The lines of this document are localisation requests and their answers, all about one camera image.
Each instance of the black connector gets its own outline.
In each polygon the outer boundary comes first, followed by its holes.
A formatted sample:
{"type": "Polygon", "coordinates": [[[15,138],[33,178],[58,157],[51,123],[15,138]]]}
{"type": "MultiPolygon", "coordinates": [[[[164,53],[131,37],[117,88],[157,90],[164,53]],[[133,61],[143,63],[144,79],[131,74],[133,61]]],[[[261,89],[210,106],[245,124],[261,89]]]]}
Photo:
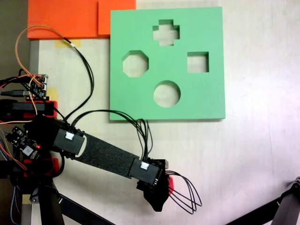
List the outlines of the black connector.
{"type": "Polygon", "coordinates": [[[28,96],[28,91],[25,90],[9,90],[0,92],[2,96],[10,96],[10,97],[24,97],[28,96]]]}

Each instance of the green foam board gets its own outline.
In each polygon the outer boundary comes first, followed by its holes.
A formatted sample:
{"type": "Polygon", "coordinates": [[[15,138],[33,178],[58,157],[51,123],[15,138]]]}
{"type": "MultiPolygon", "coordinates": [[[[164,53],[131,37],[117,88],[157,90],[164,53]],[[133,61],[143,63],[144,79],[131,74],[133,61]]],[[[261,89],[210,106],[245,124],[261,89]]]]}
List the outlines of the green foam board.
{"type": "MultiPolygon", "coordinates": [[[[224,119],[224,57],[222,8],[180,8],[111,12],[110,109],[148,120],[224,119]],[[180,32],[170,46],[153,38],[159,24],[173,23],[180,32]],[[134,53],[149,60],[141,77],[123,72],[123,61],[134,53]],[[208,72],[190,73],[188,56],[208,58],[208,72]],[[172,107],[154,100],[164,81],[177,84],[180,99],[172,107]]],[[[110,115],[111,120],[122,120],[110,115]]]]}

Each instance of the cross-shaped hole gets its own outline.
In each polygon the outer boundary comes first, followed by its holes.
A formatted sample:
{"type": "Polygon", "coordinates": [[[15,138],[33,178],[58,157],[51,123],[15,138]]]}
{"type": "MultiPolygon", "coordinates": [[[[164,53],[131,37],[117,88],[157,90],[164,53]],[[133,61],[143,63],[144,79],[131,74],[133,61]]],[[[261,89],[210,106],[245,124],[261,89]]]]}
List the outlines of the cross-shaped hole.
{"type": "Polygon", "coordinates": [[[180,38],[179,25],[174,25],[173,20],[159,20],[158,26],[153,26],[153,39],[160,46],[174,45],[174,40],[180,38]]]}

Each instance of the orange wire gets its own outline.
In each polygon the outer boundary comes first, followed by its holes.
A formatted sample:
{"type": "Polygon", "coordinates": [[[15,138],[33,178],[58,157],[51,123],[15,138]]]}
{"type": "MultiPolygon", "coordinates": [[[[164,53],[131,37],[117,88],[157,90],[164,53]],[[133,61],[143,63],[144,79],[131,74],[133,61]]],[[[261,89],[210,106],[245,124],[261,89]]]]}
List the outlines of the orange wire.
{"type": "Polygon", "coordinates": [[[32,120],[28,120],[28,121],[9,121],[9,122],[3,122],[0,124],[8,124],[8,123],[29,123],[32,122],[32,120]]]}
{"type": "MultiPolygon", "coordinates": [[[[1,121],[1,120],[0,120],[0,122],[1,122],[1,123],[4,123],[4,122],[3,122],[3,121],[1,121]]],[[[11,125],[9,125],[9,124],[5,124],[5,125],[6,125],[6,126],[8,126],[8,127],[11,127],[11,128],[12,128],[12,126],[11,126],[11,125]]]]}
{"type": "Polygon", "coordinates": [[[21,63],[20,59],[19,59],[19,54],[18,54],[18,44],[19,44],[19,40],[21,38],[21,36],[23,35],[23,33],[25,33],[25,31],[31,29],[31,28],[35,28],[35,27],[40,27],[40,28],[46,28],[46,29],[50,29],[52,31],[54,31],[56,34],[58,34],[59,36],[61,36],[62,38],[64,38],[64,36],[58,32],[56,29],[54,29],[53,27],[49,27],[49,26],[46,26],[46,25],[33,25],[33,26],[30,26],[30,27],[27,27],[25,28],[18,36],[16,42],[15,42],[15,56],[17,58],[17,61],[20,65],[20,67],[27,73],[27,74],[30,74],[30,71],[28,69],[25,68],[25,66],[21,63]]]}
{"type": "Polygon", "coordinates": [[[37,111],[37,107],[36,107],[36,104],[34,104],[34,101],[33,101],[33,98],[32,98],[32,94],[30,93],[30,91],[28,92],[29,96],[30,96],[30,99],[32,101],[32,104],[33,104],[33,107],[34,107],[34,110],[36,111],[36,115],[38,115],[38,111],[37,111]]]}

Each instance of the white table surface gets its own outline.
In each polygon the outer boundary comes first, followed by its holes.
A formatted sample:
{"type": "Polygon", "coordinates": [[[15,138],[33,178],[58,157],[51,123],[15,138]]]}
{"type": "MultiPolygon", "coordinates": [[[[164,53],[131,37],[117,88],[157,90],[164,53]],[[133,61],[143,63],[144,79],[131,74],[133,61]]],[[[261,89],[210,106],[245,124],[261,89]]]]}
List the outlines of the white table surface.
{"type": "MultiPolygon", "coordinates": [[[[54,182],[63,195],[117,225],[223,225],[277,198],[300,175],[300,1],[153,2],[137,0],[137,8],[223,7],[226,119],[150,122],[150,156],[166,158],[171,170],[187,176],[203,207],[191,216],[169,199],[163,212],[154,212],[135,188],[137,180],[70,159],[54,182]]],[[[110,42],[82,40],[79,50],[93,69],[96,88],[76,115],[108,109],[110,42]]],[[[49,75],[49,87],[57,88],[64,115],[90,91],[78,55],[55,48],[52,40],[40,41],[38,71],[49,75]]],[[[135,129],[109,122],[106,113],[90,114],[77,127],[141,154],[135,129]]],[[[186,193],[180,179],[175,185],[186,193]]],[[[32,224],[39,223],[34,205],[32,224]]],[[[68,219],[66,224],[76,223],[68,219]]]]}

